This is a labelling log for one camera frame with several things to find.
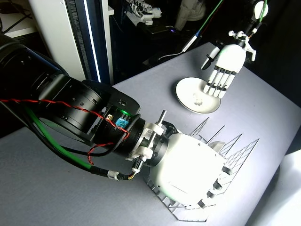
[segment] blue label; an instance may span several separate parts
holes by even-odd
[[[116,124],[116,126],[119,126],[123,129],[125,129],[128,125],[128,121],[123,118],[119,118],[115,124]]]

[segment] tabletop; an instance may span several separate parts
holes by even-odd
[[[202,131],[206,139],[223,125],[221,141],[243,133],[237,149],[260,139],[207,222],[176,220],[146,185],[147,169],[132,181],[91,175],[55,156],[23,128],[0,139],[0,225],[245,225],[301,125],[301,108],[246,68],[217,111],[196,114],[184,108],[175,85],[185,77],[206,80],[213,65],[205,71],[200,66],[213,47],[207,43],[114,86],[140,104],[148,122],[157,121],[166,109],[165,120],[183,133],[210,117]],[[62,145],[89,149],[51,133]],[[124,173],[131,168],[131,162],[116,154],[94,158],[94,163]]]

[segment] white robotic hand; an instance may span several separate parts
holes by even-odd
[[[246,34],[243,32],[236,34],[230,31],[229,36],[233,36],[236,40],[239,40],[239,45],[226,45],[221,50],[216,47],[210,55],[207,55],[208,59],[202,66],[202,69],[207,68],[208,64],[218,55],[214,71],[210,75],[203,90],[204,93],[218,98],[224,97],[235,75],[239,73],[243,67],[246,60],[246,52],[252,53],[252,61],[255,60],[256,55],[256,51],[253,50],[248,43],[249,38]]]

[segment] twisted red and black wire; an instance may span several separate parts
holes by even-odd
[[[94,111],[90,111],[90,110],[87,110],[87,109],[84,109],[84,108],[81,108],[81,107],[78,107],[78,106],[73,106],[73,105],[70,105],[64,101],[54,101],[54,100],[47,100],[47,99],[42,99],[42,100],[31,100],[31,99],[14,99],[14,98],[11,98],[11,99],[0,99],[0,102],[10,102],[10,101],[13,101],[13,102],[30,102],[30,103],[40,103],[40,102],[46,102],[46,103],[51,103],[51,104],[63,104],[69,108],[74,108],[74,109],[77,109],[77,110],[81,110],[81,111],[84,111],[84,112],[87,112],[87,113],[92,113],[94,115],[96,115],[97,117],[101,118],[101,119],[104,119],[106,120],[109,124],[111,124],[111,126],[125,132],[127,135],[124,137],[123,140],[126,140],[129,136],[129,132],[122,128],[122,127],[119,127],[119,126],[116,126],[111,120],[108,120],[106,118],[104,118],[101,114],[97,113],[97,112],[94,112]],[[107,145],[112,145],[113,143],[107,143],[107,144],[97,144],[95,146],[93,146],[90,151],[87,153],[87,157],[88,157],[88,161],[89,163],[91,163],[92,165],[93,162],[92,162],[92,158],[91,158],[91,153],[95,150],[95,148],[97,147],[103,147],[103,146],[107,146]]]

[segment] green led light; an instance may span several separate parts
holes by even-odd
[[[120,110],[123,114],[126,114],[126,115],[130,115],[129,113],[127,113],[126,111],[123,111],[123,110]]]

